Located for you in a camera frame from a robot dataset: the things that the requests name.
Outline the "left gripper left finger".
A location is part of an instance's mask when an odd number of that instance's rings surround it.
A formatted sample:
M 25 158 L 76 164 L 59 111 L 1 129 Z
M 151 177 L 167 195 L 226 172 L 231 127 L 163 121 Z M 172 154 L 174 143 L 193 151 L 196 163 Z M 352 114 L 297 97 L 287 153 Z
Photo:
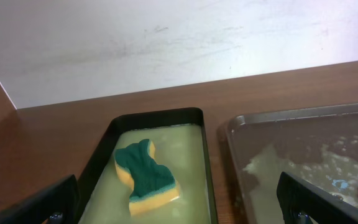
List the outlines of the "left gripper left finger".
M 74 223 L 80 191 L 74 175 L 15 203 L 0 212 L 0 224 Z

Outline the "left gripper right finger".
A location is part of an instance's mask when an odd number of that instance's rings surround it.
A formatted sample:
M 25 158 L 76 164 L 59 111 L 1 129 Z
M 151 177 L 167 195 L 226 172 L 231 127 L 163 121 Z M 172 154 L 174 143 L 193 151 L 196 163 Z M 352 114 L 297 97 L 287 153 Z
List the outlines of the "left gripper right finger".
M 358 208 L 293 174 L 280 174 L 276 194 L 286 224 L 358 224 Z

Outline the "green yellow sponge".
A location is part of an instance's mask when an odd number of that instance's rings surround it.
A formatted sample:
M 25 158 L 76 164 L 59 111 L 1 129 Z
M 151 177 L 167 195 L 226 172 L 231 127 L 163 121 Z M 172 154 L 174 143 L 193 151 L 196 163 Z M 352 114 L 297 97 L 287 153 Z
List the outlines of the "green yellow sponge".
M 118 179 L 132 192 L 131 216 L 160 208 L 180 197 L 180 186 L 170 169 L 155 160 L 152 140 L 143 139 L 113 152 Z

